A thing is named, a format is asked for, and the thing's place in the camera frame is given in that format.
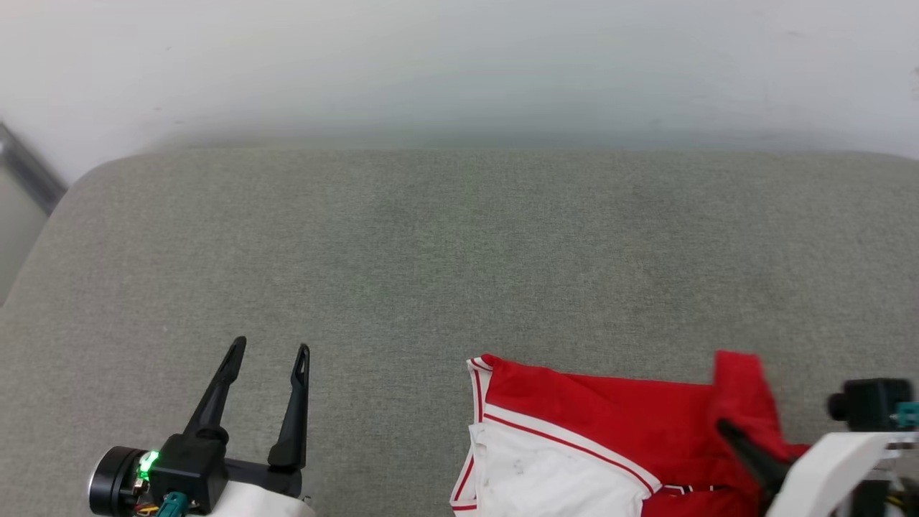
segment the green led light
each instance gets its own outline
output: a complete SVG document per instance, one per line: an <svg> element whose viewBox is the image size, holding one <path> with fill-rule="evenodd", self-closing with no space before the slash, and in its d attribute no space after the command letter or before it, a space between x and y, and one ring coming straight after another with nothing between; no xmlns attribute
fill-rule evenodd
<svg viewBox="0 0 919 517"><path fill-rule="evenodd" d="M141 464L137 466L137 477L150 480L150 467L156 458L160 457L159 451L150 451L141 457Z"/></svg>

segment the teal connector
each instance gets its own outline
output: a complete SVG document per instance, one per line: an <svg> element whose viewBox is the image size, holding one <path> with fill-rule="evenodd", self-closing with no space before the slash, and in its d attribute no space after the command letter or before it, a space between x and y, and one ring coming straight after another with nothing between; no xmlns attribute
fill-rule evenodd
<svg viewBox="0 0 919 517"><path fill-rule="evenodd" d="M919 402L897 404L897 425L900 427L919 426Z"/></svg>
<svg viewBox="0 0 919 517"><path fill-rule="evenodd" d="M182 492L169 492L156 517L185 517L188 515L188 496Z"/></svg>

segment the red and white jersey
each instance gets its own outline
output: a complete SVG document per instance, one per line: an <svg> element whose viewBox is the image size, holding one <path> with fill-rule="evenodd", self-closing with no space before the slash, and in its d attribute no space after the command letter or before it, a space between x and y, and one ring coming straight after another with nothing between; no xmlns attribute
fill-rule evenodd
<svg viewBox="0 0 919 517"><path fill-rule="evenodd" d="M457 517L757 515L758 487L715 429L727 418L777 458L775 403L752 355L718 352L712 385L468 362L471 447Z"/></svg>

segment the gray cushion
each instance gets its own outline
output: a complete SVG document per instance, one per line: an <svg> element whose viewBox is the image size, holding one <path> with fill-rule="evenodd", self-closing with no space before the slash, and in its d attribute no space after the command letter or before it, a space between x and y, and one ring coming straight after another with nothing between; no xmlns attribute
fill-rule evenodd
<svg viewBox="0 0 919 517"><path fill-rule="evenodd" d="M470 356L703 383L755 352L806 442L846 378L915 378L917 315L919 163L891 156L129 158L66 195L3 309L0 500L86 514L96 459L181 431L236 335L230 456L267 457L308 342L314 506L395 517L450 515Z"/></svg>

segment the red stripe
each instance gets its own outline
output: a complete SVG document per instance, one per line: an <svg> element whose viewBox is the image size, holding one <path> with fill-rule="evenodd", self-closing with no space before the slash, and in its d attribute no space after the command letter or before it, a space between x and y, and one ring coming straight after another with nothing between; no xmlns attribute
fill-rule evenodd
<svg viewBox="0 0 919 517"><path fill-rule="evenodd" d="M567 446L569 446L569 447L572 447L573 449L577 449L578 451L581 451L582 453L588 453L588 454L590 454L590 455L592 455L592 456L594 456L594 457L600 458L601 460L603 460L603 461L605 461L605 462L607 462L607 463L609 463L609 464L615 465L615 466L621 468L622 470L625 470L625 471L628 472L629 474L632 474L633 476L635 476L636 479L638 479L638 480L648 489L649 492L654 493L654 489L651 488L651 485L648 484L647 481L645 481L643 478L641 478L641 476L639 476L638 473L636 473L634 470L628 468L627 466L625 466L625 465L623 465L623 464L621 464L621 463L615 462L615 461L613 461L613 460L611 460L611 459L609 459L609 458L607 458L607 457L605 457L605 456L603 456L603 455L597 454L597 453L595 453L594 451L591 451L590 449L586 449L586 448L584 448L584 447L582 447L582 446L580 446L580 445L575 445L574 443L566 442L565 440L562 440L561 438L556 438L556 437L554 437L554 436L551 436L551 435L549 435L549 434L546 434L545 432L540 432L540 431L536 431L535 429L530 429L529 427L524 427L524 426L522 426L522 425L517 425L517 424L515 424L515 423L513 423L513 422L509 422L509 421L504 420L504 419L499 419L499 418L497 418L497 417L495 417L495 416L492 416L492 415L485 415L485 416L488 417L489 419L492 419L492 420L496 421L496 422L503 423L503 424L506 425L506 426L510 426L510 427L515 428L515 429L520 429L521 431L531 432L531 433L533 433L533 434L535 434L535 435L537 435L537 436L541 436L541 437L546 438L546 439L548 439L548 440L552 440L553 442L558 442L558 443L561 443L562 445L567 445Z"/></svg>
<svg viewBox="0 0 919 517"><path fill-rule="evenodd" d="M491 367L489 367L488 363L486 363L485 361L482 361L482 364L484 364L484 366L482 366L482 364L477 363L474 358L470 359L470 361L472 361L472 366L482 368L483 370L491 370Z"/></svg>
<svg viewBox="0 0 919 517"><path fill-rule="evenodd" d="M479 401L479 422L482 421L482 381L479 380L479 371L472 370L475 373L475 396Z"/></svg>
<svg viewBox="0 0 919 517"><path fill-rule="evenodd" d="M469 468L466 469L466 474L463 475L462 481L459 483L459 488L457 488L457 495L453 500L460 500L460 494L462 493L463 487L466 486L466 480L469 479L469 474L472 474L472 466L475 464L475 458L472 457L469 459Z"/></svg>

